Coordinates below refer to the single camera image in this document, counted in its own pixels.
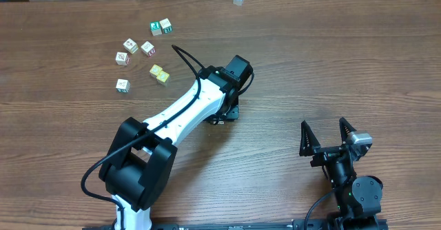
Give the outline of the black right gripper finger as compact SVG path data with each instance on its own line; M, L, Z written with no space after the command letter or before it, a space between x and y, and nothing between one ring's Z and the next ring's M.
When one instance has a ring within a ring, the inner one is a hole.
M351 132L356 131L356 129L352 127L344 117L339 119L339 128L342 144L346 143L346 140Z
M301 123L300 156L313 156L321 148L318 139L306 121Z

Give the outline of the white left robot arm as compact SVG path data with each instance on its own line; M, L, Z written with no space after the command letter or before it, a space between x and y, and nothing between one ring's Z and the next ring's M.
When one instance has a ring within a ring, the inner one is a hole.
M253 75L250 62L236 55L226 67L201 69L189 91L161 113L120 125L99 171L116 202L109 229L152 228L150 208L169 180L179 143L203 121L237 119L238 97Z

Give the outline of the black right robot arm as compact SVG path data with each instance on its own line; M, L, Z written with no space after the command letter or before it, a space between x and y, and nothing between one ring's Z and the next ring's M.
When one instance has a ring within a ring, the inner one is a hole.
M339 119L341 144L322 147L306 121L301 123L300 156L311 156L312 167L322 167L336 197L339 217L346 220L372 218L381 212L382 182L375 176L358 177L354 163L370 150L373 139Z

